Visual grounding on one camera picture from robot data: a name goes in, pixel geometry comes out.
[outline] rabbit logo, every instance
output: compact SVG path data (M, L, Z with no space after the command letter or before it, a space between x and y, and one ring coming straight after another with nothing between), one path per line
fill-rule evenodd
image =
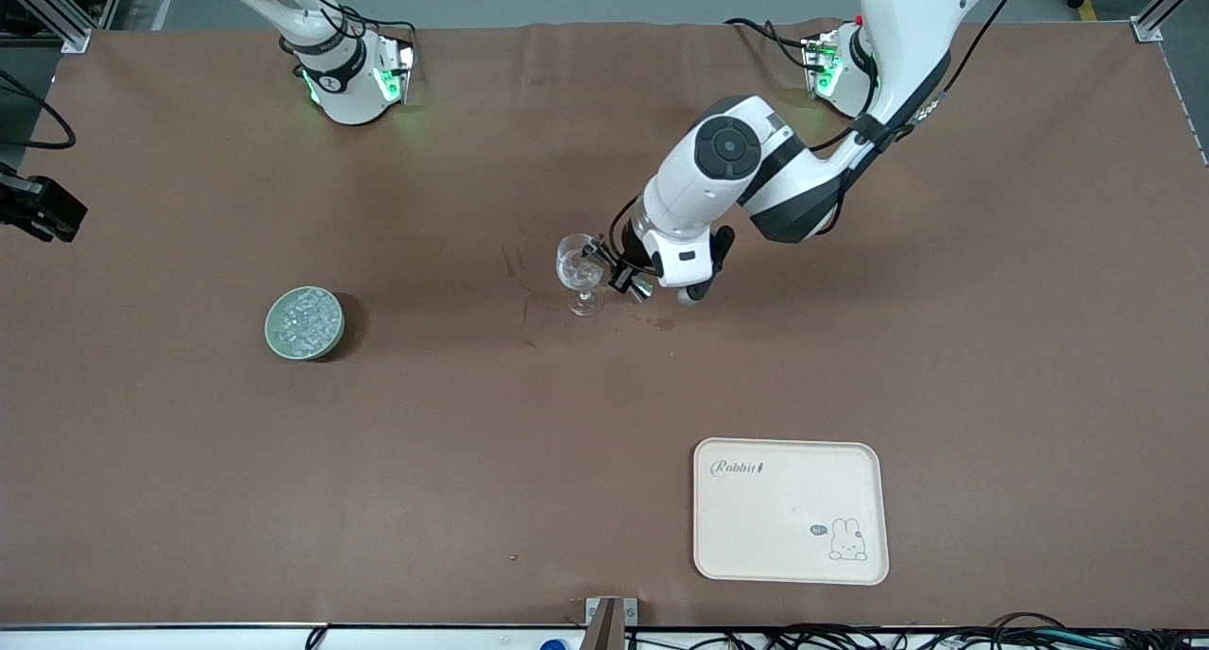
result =
M868 561L861 526L852 518L835 518L832 523L832 561Z

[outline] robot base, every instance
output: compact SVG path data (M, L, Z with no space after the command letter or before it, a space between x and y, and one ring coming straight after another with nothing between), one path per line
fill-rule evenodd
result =
M311 99L323 108L330 120L346 126L369 123L391 105L406 104L411 71L416 64L416 51L410 43L370 29L361 34L361 41L368 53L365 64L348 81L347 89L332 93L323 86L311 85Z
M848 22L818 40L803 43L808 64L818 64L826 70L806 72L806 89L811 98L831 104L837 111L855 120L864 108L869 94L869 75L856 65L852 54L852 37L860 27Z

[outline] green bowl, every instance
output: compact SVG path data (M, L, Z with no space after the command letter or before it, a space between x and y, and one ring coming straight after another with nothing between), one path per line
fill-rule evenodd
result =
M268 308L265 341L287 360L314 360L345 336L345 311L336 295L317 285L294 289Z

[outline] brown paper tablecloth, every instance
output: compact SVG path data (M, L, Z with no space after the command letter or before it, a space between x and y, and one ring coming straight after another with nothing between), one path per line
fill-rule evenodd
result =
M423 31L418 104L368 128L270 31L64 59L80 144L23 172L89 215L71 245L0 232L0 620L556 622L619 593L653 623L1205 626L1209 176L1158 47L994 27L831 236L734 215L705 304L573 318L559 238L707 104L837 128L748 36ZM349 309L334 361L264 343L300 284ZM710 435L872 445L885 584L701 578Z

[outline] wine glass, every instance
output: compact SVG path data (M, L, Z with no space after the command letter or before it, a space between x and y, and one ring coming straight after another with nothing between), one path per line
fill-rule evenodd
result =
M584 257L584 249L591 245L591 236L566 236L559 242L559 257L556 268L559 279L565 288L571 289L571 312L586 318L596 314L601 306L604 306L604 296L595 292L596 284L601 284L604 268Z

